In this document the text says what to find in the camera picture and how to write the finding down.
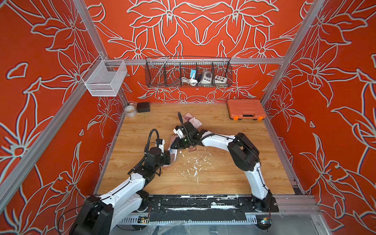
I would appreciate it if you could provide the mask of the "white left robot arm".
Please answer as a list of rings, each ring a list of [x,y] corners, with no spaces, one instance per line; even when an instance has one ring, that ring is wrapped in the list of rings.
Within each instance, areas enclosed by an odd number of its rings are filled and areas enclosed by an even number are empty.
[[[171,164],[171,154],[160,147],[145,152],[142,160],[129,172],[129,178],[113,190],[88,197],[70,235],[108,235],[130,213],[148,208],[149,194],[144,190],[165,165]]]

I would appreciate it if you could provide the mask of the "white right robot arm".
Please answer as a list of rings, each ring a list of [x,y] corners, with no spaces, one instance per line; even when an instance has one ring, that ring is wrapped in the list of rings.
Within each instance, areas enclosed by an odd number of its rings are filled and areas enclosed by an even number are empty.
[[[215,147],[229,152],[235,165],[244,171],[247,177],[254,208],[259,212],[271,212],[274,197],[261,172],[259,150],[245,134],[216,134],[204,129],[198,130],[188,122],[176,126],[173,133],[175,139],[168,149],[172,162],[176,161],[179,150],[190,147]]]

